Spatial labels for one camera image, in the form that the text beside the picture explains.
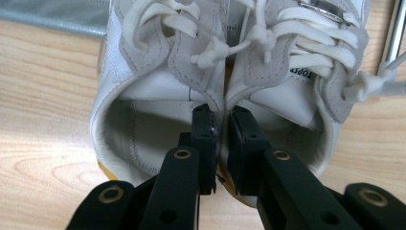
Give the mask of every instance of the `wooden surface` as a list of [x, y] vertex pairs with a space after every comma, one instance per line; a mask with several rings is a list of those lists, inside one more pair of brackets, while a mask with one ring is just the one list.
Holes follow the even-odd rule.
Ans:
[[[372, 74], [391, 2], [372, 1], [371, 40], [361, 67]], [[85, 196], [105, 181], [88, 131], [99, 44], [0, 21], [0, 229], [63, 229]], [[406, 65], [398, 78], [406, 80]], [[369, 182], [405, 202], [405, 140], [406, 98], [358, 104], [321, 179], [339, 192], [349, 183]], [[200, 229], [261, 228], [257, 210], [221, 186], [216, 195], [202, 197]]]

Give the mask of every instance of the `shoelace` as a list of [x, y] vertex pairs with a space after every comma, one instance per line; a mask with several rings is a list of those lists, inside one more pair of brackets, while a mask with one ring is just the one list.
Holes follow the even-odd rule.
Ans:
[[[191, 62], [197, 64], [199, 68], [214, 67], [220, 60], [246, 49], [253, 42], [257, 42], [263, 50], [263, 61], [269, 62], [278, 37], [290, 34], [298, 35], [291, 51], [289, 66], [291, 69], [306, 68], [322, 78], [328, 78], [334, 60], [340, 61], [348, 69], [354, 67], [356, 62], [354, 54], [336, 45], [341, 40], [357, 49], [358, 38], [355, 34], [340, 29], [339, 23], [298, 6], [281, 11], [278, 15], [281, 22], [271, 29], [266, 29], [266, 0], [235, 1], [247, 7], [241, 34], [245, 34], [244, 30], [251, 12], [255, 15], [256, 24], [235, 47], [229, 47], [217, 37], [212, 37], [202, 54], [191, 57]], [[189, 18], [180, 15], [180, 11], [189, 13], [195, 19], [200, 17], [200, 9], [192, 0], [133, 0], [124, 17], [124, 40], [131, 41], [130, 45], [135, 50], [145, 53], [147, 44], [138, 39], [137, 31], [156, 15], [162, 15], [162, 23], [167, 27], [190, 37], [197, 37], [197, 26]], [[345, 12], [343, 17], [352, 26], [360, 27], [352, 13]], [[370, 94], [406, 95], [406, 82], [395, 82], [395, 70], [405, 59], [406, 54], [401, 55], [377, 76], [359, 72], [350, 86], [344, 89], [343, 96], [347, 101], [356, 103], [365, 101]]]
[[351, 86], [344, 89], [344, 98], [346, 101], [359, 103], [364, 102], [370, 95], [405, 96], [406, 81], [395, 81], [397, 67], [405, 60], [406, 52], [382, 68], [376, 76], [359, 72]]
[[199, 6], [191, 1], [176, 0], [133, 0], [131, 8], [124, 16], [123, 38], [137, 52], [146, 53], [148, 46], [141, 41], [137, 32], [150, 18], [162, 15], [161, 23], [174, 30], [181, 31], [190, 37], [197, 37], [197, 26], [189, 18], [179, 14], [180, 11], [189, 13], [195, 19], [200, 17]]
[[[197, 63], [200, 67], [213, 66], [219, 60], [246, 49], [252, 42], [257, 42], [261, 46], [264, 53], [263, 60], [269, 62], [278, 37], [295, 34], [299, 37], [292, 49], [290, 68], [307, 68], [313, 73], [327, 78], [334, 60], [339, 60], [349, 69], [355, 65], [354, 55], [345, 48], [337, 47], [336, 44], [342, 40], [356, 49], [357, 36], [340, 29], [338, 23], [315, 11], [298, 6], [281, 11], [278, 16], [281, 23], [271, 29], [266, 29], [266, 0], [236, 1], [247, 7], [244, 24], [246, 24], [250, 12], [254, 13], [256, 24], [250, 29], [245, 39], [235, 47], [228, 47], [227, 44], [213, 37], [206, 51], [199, 56], [192, 57], [192, 62]], [[359, 27], [353, 14], [345, 13], [344, 17], [347, 22]]]
[[[238, 53], [252, 42], [257, 42], [263, 51], [263, 61], [269, 62], [272, 49], [278, 37], [282, 35], [298, 35], [297, 42], [290, 55], [290, 68], [306, 68], [322, 78], [328, 78], [333, 68], [333, 61], [338, 60], [347, 69], [355, 65], [354, 54], [346, 48], [336, 46], [344, 41], [353, 49], [357, 49], [358, 38], [355, 34], [340, 29], [340, 24], [320, 15], [319, 13], [303, 7], [288, 8], [280, 12], [278, 19], [281, 23], [266, 29], [265, 5], [266, 0], [235, 0], [247, 7], [247, 13], [242, 26], [242, 35], [245, 34], [248, 16], [255, 14], [256, 24], [247, 33], [245, 39], [235, 47], [212, 38], [206, 51], [192, 57], [192, 62], [200, 67], [214, 66], [219, 60], [229, 55]], [[352, 26], [360, 27], [355, 15], [344, 12], [344, 20]], [[389, 64], [377, 76], [359, 72], [349, 87], [343, 91], [343, 96], [348, 102], [363, 102], [370, 94], [382, 96], [406, 95], [406, 81], [395, 82], [395, 70], [406, 59], [406, 54], [401, 55]]]

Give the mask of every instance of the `white sneaker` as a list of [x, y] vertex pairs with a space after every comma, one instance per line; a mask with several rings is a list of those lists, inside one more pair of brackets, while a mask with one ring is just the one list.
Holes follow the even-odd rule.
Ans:
[[110, 179], [134, 186], [157, 174], [192, 110], [223, 117], [227, 1], [113, 0], [91, 135]]
[[[368, 43], [364, 25], [370, 3], [238, 2], [252, 13], [246, 14], [239, 44], [242, 51], [229, 82], [225, 113], [236, 105], [249, 109], [272, 147], [295, 152], [320, 175], [354, 104], [343, 95], [357, 78]], [[227, 169], [224, 136], [221, 162]], [[234, 194], [234, 185], [228, 186]], [[243, 201], [256, 206], [254, 197]]]

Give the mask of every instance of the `suede panel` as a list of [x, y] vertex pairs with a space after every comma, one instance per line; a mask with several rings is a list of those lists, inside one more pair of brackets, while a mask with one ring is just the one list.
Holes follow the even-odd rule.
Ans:
[[[340, 7], [346, 12], [352, 12], [358, 15], [355, 7], [348, 1], [329, 0], [332, 4]], [[355, 66], [352, 69], [346, 69], [341, 63], [335, 61], [333, 72], [328, 79], [321, 79], [319, 89], [321, 90], [322, 98], [328, 108], [331, 117], [334, 121], [343, 124], [347, 117], [350, 115], [353, 103], [346, 102], [343, 97], [343, 89], [346, 87], [355, 77], [361, 60], [364, 55], [365, 48], [368, 44], [368, 34], [364, 28], [356, 28], [354, 26], [347, 27], [347, 30], [351, 31], [358, 37], [358, 49], [352, 49], [348, 44], [340, 42], [339, 46], [350, 50], [356, 59]]]
[[[123, 17], [130, 9], [131, 1], [117, 1], [116, 14], [123, 23]], [[147, 53], [137, 52], [129, 41], [120, 42], [120, 51], [132, 70], [135, 78], [155, 70], [168, 59], [169, 44], [161, 28], [161, 16], [148, 20], [137, 31], [139, 39], [148, 45]]]
[[[297, 1], [268, 1], [265, 10], [265, 21], [268, 29], [280, 22], [277, 20], [281, 10], [298, 6]], [[251, 13], [248, 19], [246, 33], [254, 26], [256, 20]], [[275, 48], [272, 50], [272, 58], [269, 63], [263, 61], [263, 51], [258, 43], [254, 42], [245, 56], [244, 83], [255, 87], [273, 87], [282, 83], [289, 76], [289, 54], [296, 40], [296, 36], [283, 35], [278, 38]]]
[[[179, 31], [176, 32], [175, 44], [169, 55], [169, 69], [182, 83], [198, 92], [204, 92], [214, 68], [200, 69], [196, 64], [191, 63], [191, 56], [203, 53], [212, 36], [225, 42], [227, 4], [225, 4], [226, 1], [199, 0], [195, 2], [201, 10], [200, 19], [196, 20], [185, 12], [182, 12], [182, 15], [197, 25], [197, 38], [192, 38]], [[221, 22], [221, 28], [218, 28], [217, 22]]]

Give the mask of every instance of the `clamp jaw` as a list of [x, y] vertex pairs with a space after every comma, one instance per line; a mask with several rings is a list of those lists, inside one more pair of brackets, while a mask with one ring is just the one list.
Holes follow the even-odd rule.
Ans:
[[[390, 193], [360, 183], [338, 194], [293, 152], [272, 148], [249, 110], [235, 107], [229, 122], [228, 170], [238, 195], [258, 197], [265, 229], [406, 229], [406, 206]], [[197, 107], [158, 175], [136, 188], [101, 184], [67, 229], [197, 229], [199, 197], [215, 191], [216, 131], [209, 108]]]

